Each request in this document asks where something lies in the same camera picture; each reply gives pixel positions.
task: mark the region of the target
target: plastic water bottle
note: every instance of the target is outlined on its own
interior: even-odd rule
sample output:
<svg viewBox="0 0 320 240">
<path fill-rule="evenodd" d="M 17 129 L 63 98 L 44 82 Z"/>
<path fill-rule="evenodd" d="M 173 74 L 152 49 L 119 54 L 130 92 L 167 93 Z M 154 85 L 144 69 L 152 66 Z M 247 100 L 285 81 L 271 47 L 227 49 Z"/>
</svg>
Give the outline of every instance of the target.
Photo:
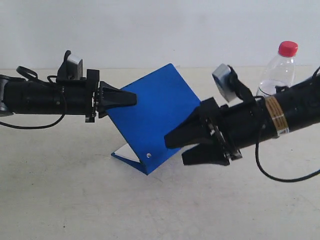
<svg viewBox="0 0 320 240">
<path fill-rule="evenodd" d="M 283 41 L 277 55 L 268 63 L 262 73 L 257 96 L 268 97 L 276 94 L 282 88 L 291 87 L 296 76 L 294 57 L 298 44 L 293 41 Z"/>
</svg>

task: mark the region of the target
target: black cable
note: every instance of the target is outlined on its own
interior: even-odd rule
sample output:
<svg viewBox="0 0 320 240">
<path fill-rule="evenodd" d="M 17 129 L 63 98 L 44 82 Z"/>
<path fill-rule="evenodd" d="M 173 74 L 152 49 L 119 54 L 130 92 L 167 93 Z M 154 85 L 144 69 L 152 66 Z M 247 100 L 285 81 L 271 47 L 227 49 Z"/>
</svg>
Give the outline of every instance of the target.
<svg viewBox="0 0 320 240">
<path fill-rule="evenodd" d="M 263 101 L 263 104 L 265 105 L 266 104 L 266 100 L 263 96 L 256 96 L 255 98 L 257 99 L 261 99 Z M 318 174 L 320 174 L 320 169 L 318 171 L 315 171 L 313 173 L 310 173 L 308 175 L 305 175 L 305 176 L 302 176 L 302 177 L 298 177 L 298 178 L 292 178 L 292 179 L 284 179 L 284 178 L 278 178 L 278 177 L 275 177 L 275 176 L 272 176 L 270 175 L 269 173 L 267 173 L 263 167 L 261 166 L 260 164 L 260 160 L 259 160 L 259 142 L 260 142 L 260 137 L 261 137 L 261 133 L 262 133 L 262 130 L 263 130 L 263 127 L 264 127 L 264 123 L 265 123 L 265 118 L 264 118 L 264 114 L 263 114 L 263 108 L 261 108 L 261 118 L 260 118 L 260 121 L 259 121 L 259 131 L 258 131 L 258 137 L 257 137 L 257 140 L 256 140 L 256 144 L 255 144 L 255 162 L 259 168 L 259 170 L 266 176 L 268 177 L 269 179 L 272 179 L 274 181 L 277 181 L 277 182 L 282 182 L 282 183 L 296 183 L 296 182 L 301 182 L 301 181 L 304 181 L 304 180 L 308 180 L 312 177 L 315 177 L 317 176 Z"/>
<path fill-rule="evenodd" d="M 64 109 L 63 109 L 63 113 L 62 115 L 59 117 L 58 120 L 56 120 L 54 123 L 48 124 L 48 125 L 42 125 L 42 126 L 17 126 L 17 125 L 12 125 L 9 123 L 5 123 L 0 121 L 0 125 L 8 127 L 8 128 L 12 128 L 12 129 L 20 129 L 20 130 L 36 130 L 36 129 L 48 129 L 51 128 L 55 125 L 57 125 L 58 123 L 60 123 L 62 121 L 62 119 L 66 116 L 67 113 L 67 101 L 65 98 L 65 95 L 63 94 L 63 92 L 55 85 L 55 83 L 51 80 L 51 78 L 56 78 L 57 76 L 55 75 L 50 75 L 47 77 L 49 82 L 45 82 L 42 81 L 40 79 L 38 79 L 38 75 L 36 72 L 25 68 L 23 66 L 19 66 L 16 71 L 21 74 L 22 76 L 24 76 L 25 78 L 27 78 L 29 81 L 32 82 L 36 82 L 39 83 L 41 85 L 47 86 L 49 88 L 54 88 L 56 91 L 59 92 L 61 98 L 63 99 L 63 104 L 64 104 Z"/>
</svg>

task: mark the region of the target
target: white wall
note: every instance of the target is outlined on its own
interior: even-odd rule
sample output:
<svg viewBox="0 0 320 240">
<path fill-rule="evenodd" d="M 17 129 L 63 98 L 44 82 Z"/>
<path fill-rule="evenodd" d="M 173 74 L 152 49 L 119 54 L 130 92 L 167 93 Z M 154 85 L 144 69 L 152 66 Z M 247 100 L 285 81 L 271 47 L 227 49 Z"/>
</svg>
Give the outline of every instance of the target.
<svg viewBox="0 0 320 240">
<path fill-rule="evenodd" d="M 0 68 L 265 65 L 281 41 L 320 65 L 319 0 L 1 0 Z"/>
</svg>

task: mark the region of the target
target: blue bent metal sheet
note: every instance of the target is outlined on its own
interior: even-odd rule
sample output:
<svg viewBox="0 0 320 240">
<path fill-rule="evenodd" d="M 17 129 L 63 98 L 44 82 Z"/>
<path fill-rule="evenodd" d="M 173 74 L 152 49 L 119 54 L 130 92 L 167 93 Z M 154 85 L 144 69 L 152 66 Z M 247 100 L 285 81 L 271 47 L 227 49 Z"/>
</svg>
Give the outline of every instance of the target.
<svg viewBox="0 0 320 240">
<path fill-rule="evenodd" d="M 140 162 L 115 153 L 112 156 L 148 175 L 180 150 L 166 148 L 164 136 L 183 122 L 200 100 L 171 63 L 122 90 L 137 94 L 137 104 L 107 112 Z"/>
</svg>

